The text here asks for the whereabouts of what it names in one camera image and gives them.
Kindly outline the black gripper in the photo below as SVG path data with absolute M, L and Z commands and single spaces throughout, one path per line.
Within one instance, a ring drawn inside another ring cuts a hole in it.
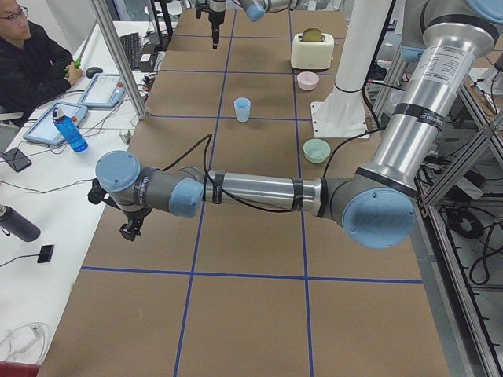
M 208 14 L 211 25 L 212 49 L 217 49 L 220 39 L 220 24 L 224 23 L 226 15 L 226 0 L 197 0 L 195 4 L 196 18 L 202 13 Z
M 141 227 L 143 226 L 144 219 L 152 212 L 151 208 L 142 207 L 133 211 L 126 211 L 119 207 L 118 203 L 106 192 L 100 185 L 97 178 L 91 181 L 91 189 L 87 194 L 87 199 L 90 203 L 98 205 L 105 203 L 117 210 L 121 210 L 127 217 L 128 222 L 124 223 L 119 232 L 126 240 L 135 240 L 137 236 L 141 236 Z

